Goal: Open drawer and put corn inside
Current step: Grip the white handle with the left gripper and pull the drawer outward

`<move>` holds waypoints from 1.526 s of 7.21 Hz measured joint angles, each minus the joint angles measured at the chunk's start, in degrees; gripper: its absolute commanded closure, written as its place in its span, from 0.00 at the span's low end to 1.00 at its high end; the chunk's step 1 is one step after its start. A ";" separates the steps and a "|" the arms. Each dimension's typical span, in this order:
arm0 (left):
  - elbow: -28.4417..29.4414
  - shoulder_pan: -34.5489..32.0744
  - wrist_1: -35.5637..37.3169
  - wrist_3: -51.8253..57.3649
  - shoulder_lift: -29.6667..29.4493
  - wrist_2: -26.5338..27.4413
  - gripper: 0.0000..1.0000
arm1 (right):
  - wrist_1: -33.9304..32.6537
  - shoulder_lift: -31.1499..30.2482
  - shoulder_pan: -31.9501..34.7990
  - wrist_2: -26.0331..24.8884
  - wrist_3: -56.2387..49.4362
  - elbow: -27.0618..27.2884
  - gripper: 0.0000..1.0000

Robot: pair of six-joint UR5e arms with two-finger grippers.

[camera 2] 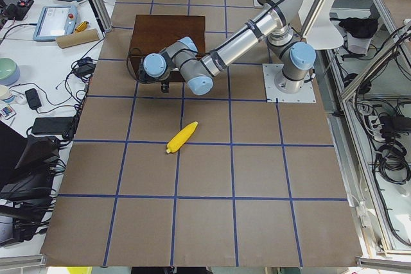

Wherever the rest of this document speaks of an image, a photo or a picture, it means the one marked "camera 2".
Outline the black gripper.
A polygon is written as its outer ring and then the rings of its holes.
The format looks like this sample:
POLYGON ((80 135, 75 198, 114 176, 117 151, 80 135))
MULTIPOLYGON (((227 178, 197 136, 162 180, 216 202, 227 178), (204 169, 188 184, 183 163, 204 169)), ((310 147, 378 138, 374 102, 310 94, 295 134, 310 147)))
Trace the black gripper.
POLYGON ((141 83, 170 82, 170 70, 165 57, 144 57, 139 65, 138 74, 141 83))

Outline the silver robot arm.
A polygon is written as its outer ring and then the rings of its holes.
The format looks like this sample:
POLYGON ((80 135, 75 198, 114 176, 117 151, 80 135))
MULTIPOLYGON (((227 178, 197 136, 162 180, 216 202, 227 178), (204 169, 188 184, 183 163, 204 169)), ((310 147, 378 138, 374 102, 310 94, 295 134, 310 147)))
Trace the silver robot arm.
POLYGON ((295 94, 313 68, 316 52, 297 40, 290 25, 303 0, 258 0, 261 12, 218 47, 198 58, 198 49, 190 37, 183 37, 158 53, 143 57, 135 79, 142 84, 166 83, 176 69, 193 94, 202 96, 213 88, 213 78, 243 56, 256 44, 265 41, 282 61, 275 86, 284 93, 295 94))

